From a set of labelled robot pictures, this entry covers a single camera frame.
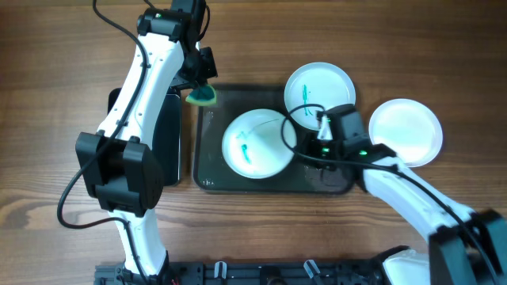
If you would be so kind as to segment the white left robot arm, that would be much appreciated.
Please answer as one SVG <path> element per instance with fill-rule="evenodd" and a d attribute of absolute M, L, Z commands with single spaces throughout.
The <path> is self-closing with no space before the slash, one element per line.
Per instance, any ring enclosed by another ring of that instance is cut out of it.
<path fill-rule="evenodd" d="M 181 171 L 181 92 L 212 105 L 217 75 L 212 50 L 201 47 L 211 18 L 204 1 L 148 6 L 132 33 L 136 50 L 124 84 L 109 95 L 108 114 L 93 134 L 81 133 L 76 178 L 119 230 L 125 260 L 100 266 L 97 283 L 177 282 L 157 225 L 162 190 Z"/>

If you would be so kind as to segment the green and yellow sponge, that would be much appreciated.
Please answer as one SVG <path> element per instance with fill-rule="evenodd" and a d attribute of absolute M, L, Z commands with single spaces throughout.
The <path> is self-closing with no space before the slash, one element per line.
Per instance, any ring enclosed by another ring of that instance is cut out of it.
<path fill-rule="evenodd" d="M 194 89 L 185 98 L 185 101 L 191 105 L 209 106 L 216 103 L 216 91 L 212 85 L 203 85 Z"/>

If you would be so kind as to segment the white plate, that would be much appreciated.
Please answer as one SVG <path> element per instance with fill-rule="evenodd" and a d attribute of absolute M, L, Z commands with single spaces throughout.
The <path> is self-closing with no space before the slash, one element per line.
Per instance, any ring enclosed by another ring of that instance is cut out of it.
<path fill-rule="evenodd" d="M 339 67 L 323 62 L 308 63 L 296 70 L 284 88 L 284 103 L 290 112 L 300 105 L 317 104 L 325 109 L 356 103 L 350 77 Z"/>

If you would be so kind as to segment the white plate cleaned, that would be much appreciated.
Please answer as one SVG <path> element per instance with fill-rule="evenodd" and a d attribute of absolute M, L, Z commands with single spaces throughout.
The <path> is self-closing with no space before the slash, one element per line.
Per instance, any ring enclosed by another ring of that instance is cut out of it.
<path fill-rule="evenodd" d="M 292 161 L 295 128 L 285 116 L 266 108 L 245 112 L 224 132 L 222 153 L 227 165 L 250 179 L 273 177 Z"/>
<path fill-rule="evenodd" d="M 409 167 L 429 164 L 444 141 L 436 115 L 422 103 L 404 98 L 381 104 L 372 113 L 368 132 L 374 144 L 390 147 Z"/>

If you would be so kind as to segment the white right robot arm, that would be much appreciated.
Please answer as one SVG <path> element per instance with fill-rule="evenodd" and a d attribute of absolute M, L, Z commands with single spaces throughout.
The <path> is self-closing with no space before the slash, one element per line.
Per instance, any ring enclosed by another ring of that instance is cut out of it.
<path fill-rule="evenodd" d="M 428 243 L 428 254 L 400 249 L 382 257 L 389 284 L 504 284 L 506 221 L 448 198 L 384 144 L 373 144 L 352 104 L 307 104 L 318 134 L 303 148 L 309 162 L 336 169 L 398 212 Z"/>

